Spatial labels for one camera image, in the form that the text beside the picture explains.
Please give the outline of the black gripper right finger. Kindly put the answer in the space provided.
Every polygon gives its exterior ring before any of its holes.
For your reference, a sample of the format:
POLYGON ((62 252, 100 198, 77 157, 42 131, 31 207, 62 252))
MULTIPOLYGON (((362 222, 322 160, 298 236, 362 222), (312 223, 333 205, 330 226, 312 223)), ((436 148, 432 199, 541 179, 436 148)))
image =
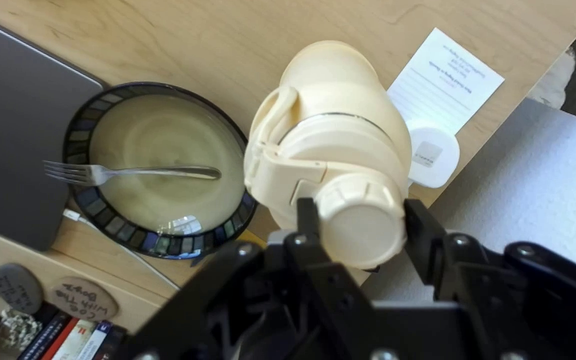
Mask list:
POLYGON ((425 284, 436 284, 442 274, 444 226, 420 199, 406 199, 406 253, 425 284))

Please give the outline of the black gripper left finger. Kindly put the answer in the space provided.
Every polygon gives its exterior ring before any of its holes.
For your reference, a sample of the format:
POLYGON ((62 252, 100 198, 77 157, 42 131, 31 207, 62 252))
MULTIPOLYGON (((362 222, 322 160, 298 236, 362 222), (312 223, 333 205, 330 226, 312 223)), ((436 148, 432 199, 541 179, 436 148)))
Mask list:
POLYGON ((298 216, 298 233, 295 243, 309 256, 314 256, 319 262, 328 262, 330 256, 322 243, 321 233, 321 213, 312 198, 300 198, 297 204, 298 216))

